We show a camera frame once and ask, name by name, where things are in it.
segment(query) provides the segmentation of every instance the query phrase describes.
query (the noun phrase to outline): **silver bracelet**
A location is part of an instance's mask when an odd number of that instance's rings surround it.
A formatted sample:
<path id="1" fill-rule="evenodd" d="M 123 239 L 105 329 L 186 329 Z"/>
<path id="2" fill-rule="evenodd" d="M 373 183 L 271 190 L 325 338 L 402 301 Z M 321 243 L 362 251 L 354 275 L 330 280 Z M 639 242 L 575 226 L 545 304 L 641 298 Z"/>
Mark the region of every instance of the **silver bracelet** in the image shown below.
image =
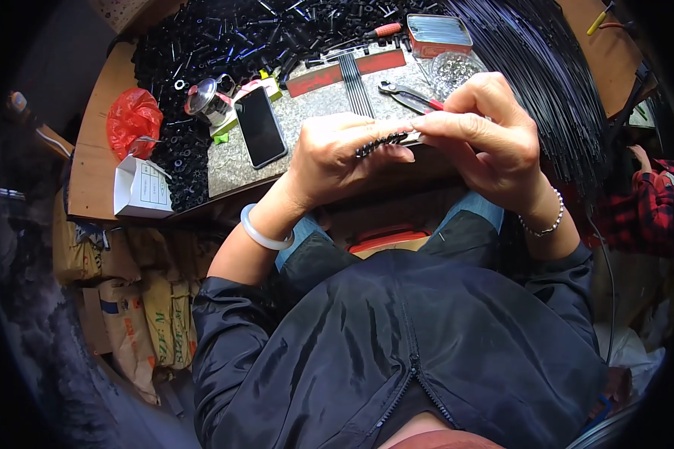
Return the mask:
<path id="1" fill-rule="evenodd" d="M 519 216 L 519 222 L 522 224 L 522 228 L 524 228 L 527 232 L 532 234 L 534 237 L 542 237 L 545 236 L 546 234 L 550 233 L 551 231 L 557 229 L 557 226 L 559 226 L 559 223 L 561 222 L 561 218 L 564 215 L 564 200 L 561 197 L 561 193 L 559 193 L 559 190 L 554 189 L 554 193 L 557 194 L 557 198 L 559 198 L 559 216 L 557 217 L 557 221 L 554 222 L 554 224 L 549 227 L 548 229 L 545 229 L 541 232 L 535 232 L 527 225 L 525 225 L 524 220 L 522 220 L 522 216 Z"/>

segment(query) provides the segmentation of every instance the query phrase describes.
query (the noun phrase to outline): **person in red plaid jacket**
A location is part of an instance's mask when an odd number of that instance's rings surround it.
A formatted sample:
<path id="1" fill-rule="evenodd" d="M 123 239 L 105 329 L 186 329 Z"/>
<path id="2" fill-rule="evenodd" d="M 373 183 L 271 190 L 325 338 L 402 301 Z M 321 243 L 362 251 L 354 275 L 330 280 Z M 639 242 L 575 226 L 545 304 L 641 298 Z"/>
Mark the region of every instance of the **person in red plaid jacket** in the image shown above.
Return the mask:
<path id="1" fill-rule="evenodd" d="M 674 256 L 674 161 L 650 160 L 644 148 L 629 147 L 642 165 L 630 195 L 611 195 L 597 205 L 596 225 L 611 249 Z"/>

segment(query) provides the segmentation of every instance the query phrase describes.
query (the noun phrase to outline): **red screwdriver handle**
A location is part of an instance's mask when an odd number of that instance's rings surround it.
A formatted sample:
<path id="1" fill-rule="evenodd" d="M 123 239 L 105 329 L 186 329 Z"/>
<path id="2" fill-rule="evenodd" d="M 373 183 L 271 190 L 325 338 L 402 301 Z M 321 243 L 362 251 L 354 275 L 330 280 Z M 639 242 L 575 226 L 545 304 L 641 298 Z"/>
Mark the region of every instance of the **red screwdriver handle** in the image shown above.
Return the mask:
<path id="1" fill-rule="evenodd" d="M 402 29 L 402 24 L 386 24 L 381 27 L 375 28 L 374 31 L 377 32 L 377 37 L 389 36 L 390 34 L 398 33 Z"/>

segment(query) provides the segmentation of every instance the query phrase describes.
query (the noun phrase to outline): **yellow handle tool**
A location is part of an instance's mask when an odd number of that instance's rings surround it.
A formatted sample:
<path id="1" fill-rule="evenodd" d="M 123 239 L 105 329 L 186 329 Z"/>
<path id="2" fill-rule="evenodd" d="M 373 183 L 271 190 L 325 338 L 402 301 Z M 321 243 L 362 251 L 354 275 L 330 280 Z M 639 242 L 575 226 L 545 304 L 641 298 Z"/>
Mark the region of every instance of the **yellow handle tool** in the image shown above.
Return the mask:
<path id="1" fill-rule="evenodd" d="M 592 34 L 594 34 L 596 29 L 599 28 L 599 26 L 604 22 L 604 19 L 607 18 L 607 13 L 612 8 L 612 6 L 614 6 L 613 1 L 609 3 L 609 6 L 607 6 L 607 8 L 596 18 L 592 26 L 589 28 L 589 30 L 587 30 L 586 32 L 587 36 L 591 36 Z"/>

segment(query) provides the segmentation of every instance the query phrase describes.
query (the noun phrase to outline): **person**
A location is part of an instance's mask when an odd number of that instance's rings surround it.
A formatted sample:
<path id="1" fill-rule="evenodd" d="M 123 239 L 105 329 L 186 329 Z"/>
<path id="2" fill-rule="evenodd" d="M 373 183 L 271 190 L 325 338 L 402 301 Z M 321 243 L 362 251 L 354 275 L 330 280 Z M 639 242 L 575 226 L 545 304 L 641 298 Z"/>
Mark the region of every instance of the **person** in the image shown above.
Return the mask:
<path id="1" fill-rule="evenodd" d="M 540 171 L 535 122 L 499 73 L 472 77 L 444 109 L 303 124 L 288 171 L 243 211 L 193 303 L 204 447 L 557 448 L 584 428 L 607 380 L 592 255 Z M 369 141 L 412 130 L 471 192 L 420 251 L 355 260 L 308 211 L 388 163 L 413 162 L 398 145 L 355 158 Z M 524 286 L 489 269 L 504 209 L 527 234 Z M 280 323 L 260 306 L 273 263 L 294 300 Z"/>
<path id="2" fill-rule="evenodd" d="M 605 243 L 617 251 L 674 256 L 674 161 L 647 156 L 639 145 L 629 147 L 640 169 L 632 176 L 629 195 L 600 198 L 595 222 Z"/>

